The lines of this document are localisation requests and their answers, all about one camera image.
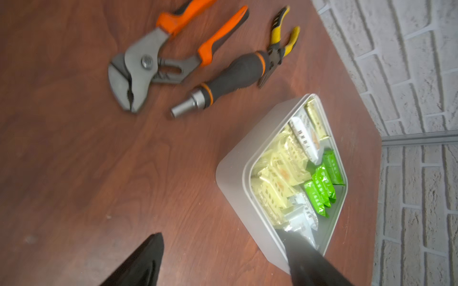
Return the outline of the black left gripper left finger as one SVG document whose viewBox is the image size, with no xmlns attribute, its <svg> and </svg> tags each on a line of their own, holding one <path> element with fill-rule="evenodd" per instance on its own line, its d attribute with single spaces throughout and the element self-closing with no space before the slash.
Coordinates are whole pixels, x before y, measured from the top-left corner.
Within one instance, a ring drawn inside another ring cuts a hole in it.
<svg viewBox="0 0 458 286">
<path fill-rule="evenodd" d="M 163 235 L 150 235 L 101 286 L 155 286 L 164 249 Z"/>
</svg>

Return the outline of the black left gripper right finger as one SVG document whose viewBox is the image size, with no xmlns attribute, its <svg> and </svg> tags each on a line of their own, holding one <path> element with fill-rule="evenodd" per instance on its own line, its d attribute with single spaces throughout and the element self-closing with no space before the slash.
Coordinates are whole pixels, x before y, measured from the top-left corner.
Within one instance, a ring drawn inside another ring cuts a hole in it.
<svg viewBox="0 0 458 286">
<path fill-rule="evenodd" d="M 301 234 L 278 230 L 295 286 L 350 286 L 347 280 Z"/>
</svg>

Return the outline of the green cookie packet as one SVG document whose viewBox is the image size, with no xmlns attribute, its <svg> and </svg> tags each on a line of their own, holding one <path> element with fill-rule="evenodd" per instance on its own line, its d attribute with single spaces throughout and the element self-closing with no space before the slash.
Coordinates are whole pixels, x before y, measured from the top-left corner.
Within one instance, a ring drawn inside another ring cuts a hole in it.
<svg viewBox="0 0 458 286">
<path fill-rule="evenodd" d="M 338 161 L 333 150 L 326 150 L 323 154 L 323 164 L 334 185 L 345 185 Z"/>
<path fill-rule="evenodd" d="M 333 183 L 330 180 L 330 175 L 324 165 L 320 165 L 316 168 L 312 175 L 312 181 L 314 182 L 322 203 L 325 207 L 331 208 L 332 204 L 336 203 L 336 193 Z"/>
<path fill-rule="evenodd" d="M 328 217 L 328 214 L 326 212 L 326 208 L 322 202 L 322 197 L 315 186 L 313 181 L 306 182 L 304 184 L 304 190 L 312 204 L 312 207 L 316 211 L 316 213 L 320 216 L 323 216 L 325 218 Z"/>
</svg>

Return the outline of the grey storage box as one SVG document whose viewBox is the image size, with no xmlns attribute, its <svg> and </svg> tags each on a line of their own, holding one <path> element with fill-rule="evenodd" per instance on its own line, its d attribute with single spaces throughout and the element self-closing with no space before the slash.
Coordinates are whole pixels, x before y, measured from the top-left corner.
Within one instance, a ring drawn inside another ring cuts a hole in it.
<svg viewBox="0 0 458 286">
<path fill-rule="evenodd" d="M 262 152 L 272 143 L 274 137 L 286 126 L 292 116 L 305 104 L 316 100 L 324 128 L 333 134 L 322 101 L 317 94 L 306 94 L 277 104 L 251 130 L 217 166 L 216 181 L 231 207 L 237 213 L 245 228 L 260 248 L 265 258 L 283 270 L 290 272 L 285 246 L 267 213 L 256 200 L 251 188 L 251 173 Z"/>
</svg>

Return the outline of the white cookie packet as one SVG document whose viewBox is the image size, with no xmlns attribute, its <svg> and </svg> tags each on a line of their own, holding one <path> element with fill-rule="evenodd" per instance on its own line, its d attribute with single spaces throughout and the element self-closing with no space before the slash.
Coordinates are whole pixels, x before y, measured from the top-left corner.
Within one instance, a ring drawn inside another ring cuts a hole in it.
<svg viewBox="0 0 458 286">
<path fill-rule="evenodd" d="M 324 149 L 320 144 L 318 134 L 311 120 L 307 117 L 301 118 L 294 116 L 290 119 L 289 124 L 309 161 L 314 165 L 320 165 L 322 163 Z"/>
<path fill-rule="evenodd" d="M 318 229 L 318 217 L 310 200 L 304 193 L 295 194 L 287 199 L 292 206 L 283 211 L 286 219 L 284 230 L 301 234 L 317 249 L 318 245 L 315 242 L 313 231 Z"/>
</svg>

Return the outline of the pale yellow cookie packet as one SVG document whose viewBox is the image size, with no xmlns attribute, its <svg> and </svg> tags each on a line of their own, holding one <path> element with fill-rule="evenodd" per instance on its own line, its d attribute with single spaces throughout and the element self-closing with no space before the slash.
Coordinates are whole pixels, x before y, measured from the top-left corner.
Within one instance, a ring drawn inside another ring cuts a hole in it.
<svg viewBox="0 0 458 286">
<path fill-rule="evenodd" d="M 307 170 L 309 159 L 288 124 L 272 140 L 270 148 L 277 157 L 274 166 L 289 185 L 294 187 L 312 179 Z"/>
<path fill-rule="evenodd" d="M 321 115 L 318 112 L 316 100 L 310 100 L 306 103 L 305 109 L 308 113 L 308 116 L 315 128 L 315 131 L 318 135 L 319 140 L 323 140 L 328 137 L 328 133 L 326 132 L 326 128 L 323 125 L 323 120 Z"/>
<path fill-rule="evenodd" d="M 285 223 L 283 211 L 292 206 L 288 198 L 298 192 L 271 167 L 252 174 L 250 179 L 252 191 L 272 225 Z"/>
</svg>

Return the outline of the aluminium frame post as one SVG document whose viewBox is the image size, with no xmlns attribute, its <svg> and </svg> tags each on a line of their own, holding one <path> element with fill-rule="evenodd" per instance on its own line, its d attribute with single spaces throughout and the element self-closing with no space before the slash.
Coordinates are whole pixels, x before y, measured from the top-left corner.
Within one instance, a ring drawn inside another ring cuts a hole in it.
<svg viewBox="0 0 458 286">
<path fill-rule="evenodd" d="M 382 137 L 383 147 L 398 147 L 407 145 L 436 145 L 457 144 L 458 131 L 428 132 L 410 135 Z"/>
</svg>

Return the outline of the orange handled groove pliers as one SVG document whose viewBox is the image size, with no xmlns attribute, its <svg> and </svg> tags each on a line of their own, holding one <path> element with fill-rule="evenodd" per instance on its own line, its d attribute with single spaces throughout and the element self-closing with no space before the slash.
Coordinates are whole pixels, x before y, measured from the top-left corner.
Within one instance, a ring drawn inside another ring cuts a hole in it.
<svg viewBox="0 0 458 286">
<path fill-rule="evenodd" d="M 212 4 L 208 0 L 187 1 L 173 13 L 161 13 L 150 33 L 112 58 L 109 83 L 123 110 L 138 113 L 151 84 L 178 85 L 198 67 L 211 64 L 215 52 L 249 17 L 249 8 L 242 7 L 188 59 L 161 58 L 159 52 L 166 42 Z"/>
</svg>

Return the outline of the yellow handled small pliers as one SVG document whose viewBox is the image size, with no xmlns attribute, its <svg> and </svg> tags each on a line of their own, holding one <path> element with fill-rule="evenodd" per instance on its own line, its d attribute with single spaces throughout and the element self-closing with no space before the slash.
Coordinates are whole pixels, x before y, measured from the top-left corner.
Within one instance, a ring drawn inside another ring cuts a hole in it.
<svg viewBox="0 0 458 286">
<path fill-rule="evenodd" d="M 299 26 L 292 29 L 288 43 L 285 46 L 281 45 L 281 25 L 290 9 L 291 7 L 289 5 L 283 7 L 272 22 L 270 45 L 267 48 L 270 65 L 258 82 L 259 88 L 265 85 L 275 69 L 282 64 L 284 57 L 290 54 L 297 44 L 301 31 Z"/>
</svg>

